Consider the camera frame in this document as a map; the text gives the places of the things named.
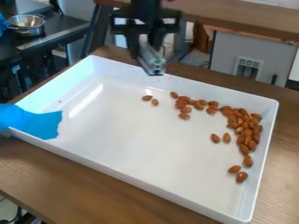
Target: blue glove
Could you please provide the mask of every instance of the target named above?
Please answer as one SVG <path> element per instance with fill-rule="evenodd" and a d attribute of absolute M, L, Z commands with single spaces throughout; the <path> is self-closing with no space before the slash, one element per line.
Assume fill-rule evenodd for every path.
<path fill-rule="evenodd" d="M 0 13 L 0 37 L 3 35 L 3 31 L 7 29 L 7 24 L 7 20 L 5 19 L 3 14 Z"/>
<path fill-rule="evenodd" d="M 33 114 L 17 105 L 0 104 L 0 132 L 12 127 L 47 140 L 58 136 L 58 126 L 61 120 L 62 111 Z"/>

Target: black table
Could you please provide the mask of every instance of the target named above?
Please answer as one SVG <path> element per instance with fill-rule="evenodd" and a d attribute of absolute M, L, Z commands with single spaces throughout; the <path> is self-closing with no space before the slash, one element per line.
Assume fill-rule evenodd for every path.
<path fill-rule="evenodd" d="M 50 11 L 52 6 L 48 3 L 40 3 L 33 0 L 15 0 L 12 3 L 0 1 L 0 12 L 8 16 L 15 16 L 18 14 L 41 14 Z"/>
<path fill-rule="evenodd" d="M 7 30 L 0 37 L 0 66 L 6 65 L 10 69 L 10 74 L 14 74 L 13 77 L 20 80 L 20 82 L 13 82 L 19 85 L 20 89 L 20 91 L 16 91 L 17 87 L 14 87 L 15 90 L 11 94 L 13 97 L 30 87 L 30 84 L 26 81 L 26 75 L 24 75 L 26 66 L 22 66 L 22 62 L 26 58 L 51 52 L 60 45 L 66 45 L 81 39 L 87 33 L 89 27 L 87 21 L 60 15 L 59 13 L 48 11 L 43 15 L 46 21 L 45 35 L 36 38 L 20 38 L 12 30 Z M 19 65 L 14 62 L 16 59 L 20 59 Z"/>

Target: plastic tray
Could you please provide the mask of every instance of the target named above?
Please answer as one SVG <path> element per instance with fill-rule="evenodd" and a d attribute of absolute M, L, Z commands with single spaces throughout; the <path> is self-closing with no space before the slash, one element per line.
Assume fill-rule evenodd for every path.
<path fill-rule="evenodd" d="M 193 110 L 178 118 L 169 92 L 218 101 L 262 115 L 261 142 L 248 179 L 227 174 L 243 156 L 226 118 Z M 158 107 L 142 101 L 154 95 Z M 104 172 L 224 223 L 248 223 L 254 212 L 279 103 L 275 100 L 166 74 L 149 77 L 137 66 L 89 56 L 18 104 L 34 113 L 63 110 L 56 139 L 16 129 L 15 137 Z M 230 144 L 212 143 L 229 132 Z"/>

